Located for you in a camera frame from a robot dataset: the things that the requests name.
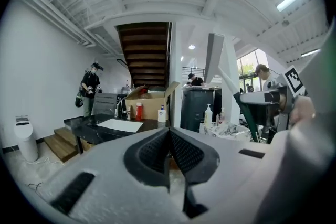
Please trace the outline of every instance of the white wall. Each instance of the white wall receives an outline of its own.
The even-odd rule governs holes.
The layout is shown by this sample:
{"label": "white wall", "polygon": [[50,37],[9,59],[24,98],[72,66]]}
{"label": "white wall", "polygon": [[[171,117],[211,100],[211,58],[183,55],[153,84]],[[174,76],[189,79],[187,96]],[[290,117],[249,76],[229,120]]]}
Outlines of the white wall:
{"label": "white wall", "polygon": [[121,89],[122,87],[131,85],[131,75],[128,69],[119,64],[116,60],[110,60],[111,62],[108,70],[108,86],[102,88],[103,92],[113,93],[113,89]]}
{"label": "white wall", "polygon": [[178,30],[176,23],[172,23],[172,44],[170,50],[170,70],[169,84],[173,81],[180,83],[170,98],[170,117],[171,126],[181,126],[181,108],[182,108],[182,39],[181,32]]}
{"label": "white wall", "polygon": [[[17,144],[13,131],[17,115],[28,115],[35,138],[53,134],[66,118],[83,115],[83,108],[75,107],[75,97],[94,58],[97,55],[13,0],[0,27],[2,147]],[[124,84],[113,72],[117,67],[103,60],[99,63],[106,69],[100,74],[103,90]]]}

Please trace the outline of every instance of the black rubber pad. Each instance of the black rubber pad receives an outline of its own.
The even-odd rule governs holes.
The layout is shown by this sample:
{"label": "black rubber pad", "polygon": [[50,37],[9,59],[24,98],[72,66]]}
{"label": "black rubber pad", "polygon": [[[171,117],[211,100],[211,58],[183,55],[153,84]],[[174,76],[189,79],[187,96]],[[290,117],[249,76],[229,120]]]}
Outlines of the black rubber pad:
{"label": "black rubber pad", "polygon": [[79,174],[63,191],[62,193],[51,202],[51,205],[62,212],[69,214],[72,207],[79,200],[80,196],[84,193],[86,188],[94,179],[93,174],[81,173]]}

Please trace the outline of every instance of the white container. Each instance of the white container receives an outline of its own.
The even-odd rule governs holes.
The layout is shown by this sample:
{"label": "white container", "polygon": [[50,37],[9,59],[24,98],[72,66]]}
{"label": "white container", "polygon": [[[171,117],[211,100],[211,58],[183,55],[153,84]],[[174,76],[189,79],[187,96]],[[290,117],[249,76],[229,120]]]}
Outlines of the white container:
{"label": "white container", "polygon": [[163,109],[163,105],[161,106],[161,109],[158,110],[158,122],[166,122],[166,111]]}
{"label": "white container", "polygon": [[211,127],[211,122],[212,122],[212,111],[210,109],[210,104],[207,104],[208,108],[205,111],[204,114],[204,125],[206,127]]}
{"label": "white container", "polygon": [[29,162],[38,158],[36,141],[33,138],[33,127],[29,121],[19,121],[14,126],[14,134],[22,156]]}

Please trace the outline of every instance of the white trash can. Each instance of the white trash can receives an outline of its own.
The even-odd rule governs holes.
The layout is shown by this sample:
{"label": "white trash can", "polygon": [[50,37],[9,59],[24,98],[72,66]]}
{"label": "white trash can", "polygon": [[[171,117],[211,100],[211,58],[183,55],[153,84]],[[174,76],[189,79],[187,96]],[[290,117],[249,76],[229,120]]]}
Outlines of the white trash can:
{"label": "white trash can", "polygon": [[33,138],[33,126],[29,121],[18,121],[14,126],[17,145],[22,156],[29,162],[38,159],[37,144]]}

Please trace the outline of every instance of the cardboard box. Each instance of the cardboard box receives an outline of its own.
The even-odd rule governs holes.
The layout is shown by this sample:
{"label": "cardboard box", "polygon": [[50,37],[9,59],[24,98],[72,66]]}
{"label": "cardboard box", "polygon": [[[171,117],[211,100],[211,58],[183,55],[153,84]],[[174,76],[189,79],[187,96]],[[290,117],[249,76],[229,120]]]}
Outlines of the cardboard box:
{"label": "cardboard box", "polygon": [[131,106],[131,118],[135,118],[136,116],[137,103],[142,103],[142,118],[144,120],[158,120],[157,111],[161,108],[161,105],[163,105],[167,112],[166,119],[168,120],[167,98],[179,85],[179,82],[174,81],[165,92],[145,94],[140,94],[140,90],[145,87],[145,85],[137,87],[125,98],[126,106]]}

